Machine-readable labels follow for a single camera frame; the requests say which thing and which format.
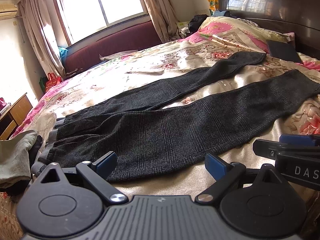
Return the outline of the right beige curtain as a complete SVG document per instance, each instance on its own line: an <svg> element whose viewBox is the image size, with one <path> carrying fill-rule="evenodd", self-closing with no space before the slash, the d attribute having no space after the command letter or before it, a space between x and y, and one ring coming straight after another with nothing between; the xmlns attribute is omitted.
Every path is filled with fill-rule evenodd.
<svg viewBox="0 0 320 240"><path fill-rule="evenodd" d="M144 0L147 11L162 43L178 40L175 11L170 0Z"/></svg>

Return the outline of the wooden desk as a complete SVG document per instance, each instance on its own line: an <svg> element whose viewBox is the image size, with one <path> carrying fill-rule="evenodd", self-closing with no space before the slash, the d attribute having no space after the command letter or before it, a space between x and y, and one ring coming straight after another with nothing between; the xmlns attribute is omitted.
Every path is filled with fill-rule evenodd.
<svg viewBox="0 0 320 240"><path fill-rule="evenodd" d="M27 93L25 93L1 115L0 139L8 140L25 120L31 109L32 105Z"/></svg>

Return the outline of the grey green garment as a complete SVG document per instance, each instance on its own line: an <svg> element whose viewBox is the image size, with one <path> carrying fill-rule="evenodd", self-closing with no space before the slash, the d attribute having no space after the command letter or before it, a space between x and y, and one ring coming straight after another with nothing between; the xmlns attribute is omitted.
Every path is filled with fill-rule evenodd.
<svg viewBox="0 0 320 240"><path fill-rule="evenodd" d="M42 146L36 130L28 130L1 141L1 192L22 194L31 180L31 167Z"/></svg>

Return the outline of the red shopping bag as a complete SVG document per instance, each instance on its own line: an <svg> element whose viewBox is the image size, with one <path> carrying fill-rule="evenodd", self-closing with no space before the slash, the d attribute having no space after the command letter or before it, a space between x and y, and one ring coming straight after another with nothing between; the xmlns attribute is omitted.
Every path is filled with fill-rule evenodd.
<svg viewBox="0 0 320 240"><path fill-rule="evenodd" d="M56 76L54 73L48 73L47 75L48 81L46 82L46 92L50 90L55 85L58 85L62 82L62 79L60 76Z"/></svg>

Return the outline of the maroon padded window bench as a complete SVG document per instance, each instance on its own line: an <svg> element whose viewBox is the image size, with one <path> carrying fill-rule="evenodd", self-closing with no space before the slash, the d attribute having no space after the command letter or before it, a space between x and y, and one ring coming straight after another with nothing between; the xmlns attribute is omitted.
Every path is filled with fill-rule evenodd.
<svg viewBox="0 0 320 240"><path fill-rule="evenodd" d="M143 50L161 43L151 21L137 24L103 37L72 54L67 54L64 68L66 73L75 70L86 71L99 64L101 56L128 50Z"/></svg>

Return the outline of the black bag by bed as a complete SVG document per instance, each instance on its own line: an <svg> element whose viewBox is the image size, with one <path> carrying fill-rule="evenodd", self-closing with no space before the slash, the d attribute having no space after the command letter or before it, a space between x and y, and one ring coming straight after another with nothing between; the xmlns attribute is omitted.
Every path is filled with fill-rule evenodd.
<svg viewBox="0 0 320 240"><path fill-rule="evenodd" d="M202 15L195 15L191 21L188 23L188 29L191 34L198 31L201 24L208 18L208 15L202 14Z"/></svg>

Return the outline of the beige curtain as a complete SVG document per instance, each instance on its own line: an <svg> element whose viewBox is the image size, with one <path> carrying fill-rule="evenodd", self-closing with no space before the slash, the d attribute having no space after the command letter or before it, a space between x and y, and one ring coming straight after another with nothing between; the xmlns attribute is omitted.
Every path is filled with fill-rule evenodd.
<svg viewBox="0 0 320 240"><path fill-rule="evenodd" d="M170 0L144 0L147 11L162 43L178 40L175 11Z"/></svg>
<svg viewBox="0 0 320 240"><path fill-rule="evenodd" d="M45 74L65 77L46 0L20 0L18 9L30 44Z"/></svg>

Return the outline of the dark grey knit pants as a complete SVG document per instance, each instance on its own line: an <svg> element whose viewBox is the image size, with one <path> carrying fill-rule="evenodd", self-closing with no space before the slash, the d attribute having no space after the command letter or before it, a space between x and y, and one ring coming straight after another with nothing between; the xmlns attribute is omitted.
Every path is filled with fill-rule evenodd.
<svg viewBox="0 0 320 240"><path fill-rule="evenodd" d="M31 171L39 175L50 163L74 167L117 154L109 179L121 181L165 174L221 154L259 136L278 118L295 113L319 84L298 70L206 96L170 104L216 81L235 76L265 54L240 51L212 67L157 80L122 92L59 120Z"/></svg>

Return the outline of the teal plastic bag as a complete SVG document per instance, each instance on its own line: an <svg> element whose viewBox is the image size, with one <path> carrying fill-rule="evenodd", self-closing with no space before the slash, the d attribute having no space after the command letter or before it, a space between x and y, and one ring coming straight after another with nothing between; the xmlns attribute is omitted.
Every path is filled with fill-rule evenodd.
<svg viewBox="0 0 320 240"><path fill-rule="evenodd" d="M62 65L64 66L66 64L68 49L63 48L63 47L58 47L58 49L59 49L59 54L60 54L60 59L61 59Z"/></svg>

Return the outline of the black folded cloth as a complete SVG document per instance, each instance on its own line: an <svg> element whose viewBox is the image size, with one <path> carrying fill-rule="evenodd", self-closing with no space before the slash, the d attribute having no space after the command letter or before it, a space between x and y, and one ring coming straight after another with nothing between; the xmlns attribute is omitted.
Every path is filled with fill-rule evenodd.
<svg viewBox="0 0 320 240"><path fill-rule="evenodd" d="M272 57L302 64L303 61L296 52L294 46L288 43L267 40L268 50Z"/></svg>

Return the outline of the left beige curtain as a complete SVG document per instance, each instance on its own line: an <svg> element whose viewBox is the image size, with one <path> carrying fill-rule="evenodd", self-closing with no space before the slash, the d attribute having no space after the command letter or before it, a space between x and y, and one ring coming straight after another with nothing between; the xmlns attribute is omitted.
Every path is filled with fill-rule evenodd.
<svg viewBox="0 0 320 240"><path fill-rule="evenodd" d="M65 77L46 0L20 0L18 9L30 44L45 74Z"/></svg>

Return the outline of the dark wooden headboard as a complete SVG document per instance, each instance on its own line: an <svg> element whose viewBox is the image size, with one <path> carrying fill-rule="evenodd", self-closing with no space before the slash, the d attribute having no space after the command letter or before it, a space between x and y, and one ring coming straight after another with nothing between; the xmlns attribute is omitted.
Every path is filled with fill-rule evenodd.
<svg viewBox="0 0 320 240"><path fill-rule="evenodd" d="M296 51L319 58L319 0L219 0L221 10L280 33L295 33Z"/></svg>

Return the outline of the window with white frame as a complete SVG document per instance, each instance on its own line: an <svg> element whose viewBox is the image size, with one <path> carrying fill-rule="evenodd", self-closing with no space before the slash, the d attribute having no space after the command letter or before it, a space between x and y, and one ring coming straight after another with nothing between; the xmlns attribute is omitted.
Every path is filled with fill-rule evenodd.
<svg viewBox="0 0 320 240"><path fill-rule="evenodd" d="M68 45L148 15L144 0L53 0Z"/></svg>

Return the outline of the yellow packet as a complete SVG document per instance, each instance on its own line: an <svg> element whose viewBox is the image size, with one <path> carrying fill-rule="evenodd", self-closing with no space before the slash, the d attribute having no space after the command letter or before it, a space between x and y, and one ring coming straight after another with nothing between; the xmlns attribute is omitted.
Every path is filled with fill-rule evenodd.
<svg viewBox="0 0 320 240"><path fill-rule="evenodd" d="M209 11L213 16L214 12L219 10L219 0L207 0L209 3Z"/></svg>

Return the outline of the white air conditioner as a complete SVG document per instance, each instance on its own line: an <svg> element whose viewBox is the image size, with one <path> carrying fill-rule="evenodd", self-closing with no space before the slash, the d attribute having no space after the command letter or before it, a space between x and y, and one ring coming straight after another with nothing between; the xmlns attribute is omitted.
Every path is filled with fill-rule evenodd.
<svg viewBox="0 0 320 240"><path fill-rule="evenodd" d="M0 20L12 19L17 15L16 4L0 4Z"/></svg>

